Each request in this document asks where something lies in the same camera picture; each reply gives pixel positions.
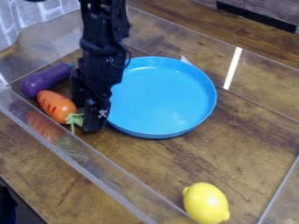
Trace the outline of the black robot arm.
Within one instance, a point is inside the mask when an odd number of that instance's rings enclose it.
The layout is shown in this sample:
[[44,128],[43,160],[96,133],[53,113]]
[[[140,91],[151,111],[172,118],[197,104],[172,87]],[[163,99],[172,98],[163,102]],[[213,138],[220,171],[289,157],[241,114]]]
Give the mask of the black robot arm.
[[71,97],[83,109],[81,128],[101,130],[111,109],[111,88],[121,82],[131,53],[123,44],[129,36],[127,0],[79,0],[83,21],[83,50],[71,76]]

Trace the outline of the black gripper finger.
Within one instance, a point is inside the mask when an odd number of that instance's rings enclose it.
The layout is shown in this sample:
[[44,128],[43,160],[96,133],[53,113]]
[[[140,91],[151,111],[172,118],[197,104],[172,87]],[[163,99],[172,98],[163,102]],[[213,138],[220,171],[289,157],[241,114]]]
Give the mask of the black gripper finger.
[[109,99],[96,100],[88,98],[84,105],[83,130],[96,132],[105,126],[111,108]]
[[89,91],[79,69],[71,76],[71,99],[79,109],[89,108]]

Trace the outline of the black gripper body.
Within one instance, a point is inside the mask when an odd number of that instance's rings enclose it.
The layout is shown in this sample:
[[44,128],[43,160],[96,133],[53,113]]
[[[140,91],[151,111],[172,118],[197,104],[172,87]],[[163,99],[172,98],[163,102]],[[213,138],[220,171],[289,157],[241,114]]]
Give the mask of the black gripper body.
[[124,69],[131,62],[131,52],[120,42],[97,46],[81,40],[79,45],[83,55],[75,75],[75,89],[95,98],[109,98],[111,88],[121,82]]

